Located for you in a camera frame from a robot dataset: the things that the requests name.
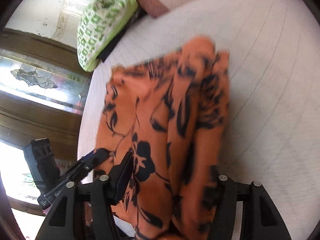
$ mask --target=textured white wall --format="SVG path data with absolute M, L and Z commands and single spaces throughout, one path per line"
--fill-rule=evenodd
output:
M 13 13 L 6 28 L 51 38 L 64 0 L 23 0 Z
M 79 19 L 93 0 L 23 0 L 6 28 L 34 33 L 76 48 Z

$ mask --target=window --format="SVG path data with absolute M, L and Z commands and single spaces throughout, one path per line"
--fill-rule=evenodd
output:
M 90 79 L 52 64 L 0 49 L 0 90 L 82 115 Z
M 23 150 L 0 141 L 0 172 L 7 196 L 38 204 L 40 191 L 30 174 Z
M 15 209 L 12 209 L 12 213 L 25 239 L 35 240 L 45 217 L 28 214 Z

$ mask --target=orange floral fabric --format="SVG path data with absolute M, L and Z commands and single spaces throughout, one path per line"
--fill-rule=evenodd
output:
M 96 141 L 111 156 L 96 170 L 108 173 L 133 152 L 132 177 L 112 211 L 133 225 L 136 239 L 207 238 L 228 117 L 228 62 L 228 52 L 216 54 L 208 38 L 196 37 L 113 72 Z

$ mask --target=black floral pattern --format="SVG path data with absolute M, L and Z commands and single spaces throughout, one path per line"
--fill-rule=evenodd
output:
M 157 151 L 152 148 L 152 140 L 149 140 L 148 137 L 146 138 L 145 135 L 143 135 L 144 137 L 140 136 L 139 129 L 143 129 L 143 125 L 147 123 L 148 128 L 154 132 L 155 136 L 159 135 L 163 138 L 166 134 L 168 135 L 172 132 L 179 140 L 183 141 L 187 136 L 190 137 L 190 123 L 195 126 L 196 130 L 213 130 L 225 121 L 224 113 L 228 106 L 222 106 L 221 100 L 225 98 L 228 91 L 224 90 L 224 87 L 221 85 L 224 77 L 214 70 L 214 66 L 221 59 L 220 54 L 216 57 L 209 57 L 201 53 L 190 53 L 182 57 L 182 51 L 183 49 L 173 53 L 170 57 L 165 56 L 159 59 L 152 59 L 129 69 L 121 70 L 121 78 L 118 75 L 117 81 L 107 85 L 107 96 L 103 109 L 105 118 L 103 120 L 110 131 L 109 133 L 112 135 L 112 139 L 117 140 L 116 143 L 112 144 L 113 147 L 115 145 L 116 147 L 110 151 L 110 155 L 113 156 L 111 162 L 114 162 L 114 159 L 116 159 L 117 152 L 122 153 L 128 150 L 132 152 L 133 156 L 133 173 L 122 199 L 122 207 L 128 212 L 132 212 L 132 210 L 136 211 L 134 215 L 136 215 L 137 223 L 134 227 L 136 231 L 135 239 L 137 240 L 149 240 L 149 233 L 144 231 L 145 227 L 139 227 L 139 222 L 146 222 L 152 228 L 163 229 L 165 221 L 161 218 L 161 215 L 151 212 L 144 205 L 143 200 L 140 199 L 143 195 L 141 194 L 141 189 L 144 189 L 146 183 L 153 181 L 154 178 L 157 180 L 157 183 L 160 181 L 163 185 L 163 193 L 173 201 L 173 216 L 177 221 L 181 222 L 182 203 L 185 204 L 183 202 L 184 197 L 181 192 L 179 194 L 179 192 L 173 192 L 172 189 L 176 191 L 179 187 L 188 188 L 194 182 L 193 176 L 196 170 L 195 159 L 197 154 L 195 144 L 192 141 L 186 142 L 190 146 L 188 153 L 186 153 L 188 155 L 186 156 L 182 173 L 179 174 L 182 183 L 178 186 L 174 185 L 171 183 L 170 175 L 172 169 L 177 165 L 175 163 L 177 153 L 173 150 L 176 149 L 175 142 L 170 140 L 169 137 L 168 141 L 165 142 L 165 156 L 161 159 L 165 162 L 165 166 L 159 169 L 155 165 L 158 159 L 153 159 Z M 201 62 L 201 67 L 195 66 L 192 63 L 195 58 L 197 62 Z M 125 129 L 122 129 L 121 124 L 124 114 L 119 110 L 117 104 L 121 100 L 118 101 L 118 99 L 123 95 L 121 87 L 130 85 L 130 82 L 127 81 L 132 80 L 138 82 L 150 81 L 152 84 L 150 87 L 152 88 L 145 94 L 140 95 L 138 93 L 136 97 L 130 99 L 134 102 L 130 107 L 131 109 L 135 107 L 135 117 L 133 115 L 135 120 L 128 124 Z M 176 91 L 180 89 L 180 84 L 184 84 L 183 90 L 181 90 L 179 96 L 175 97 Z M 161 96 L 152 98 L 153 94 L 160 94 Z M 199 101 L 196 101 L 198 104 L 196 114 L 193 113 L 195 109 L 193 106 L 195 95 L 199 96 L 197 98 Z M 143 104 L 148 100 L 153 102 L 151 104 L 152 108 L 150 108 L 151 115 L 146 120 L 139 120 L 138 117 L 142 113 L 138 109 L 141 109 Z M 123 142 L 126 143 L 125 145 L 128 148 L 124 149 Z M 219 176 L 215 165 L 209 166 L 209 176 L 210 183 L 202 188 L 203 198 L 200 200 L 199 206 L 202 206 L 207 211 L 212 211 L 220 198 L 220 192 L 215 187 Z M 195 228 L 199 234 L 204 234 L 210 228 L 211 223 L 209 221 L 206 222 L 206 220 L 204 221 L 198 223 Z

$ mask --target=green patterned pillow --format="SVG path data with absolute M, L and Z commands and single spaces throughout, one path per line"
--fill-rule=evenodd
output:
M 97 56 L 124 28 L 135 10 L 136 0 L 95 0 L 83 11 L 77 33 L 78 60 L 91 72 L 98 65 Z

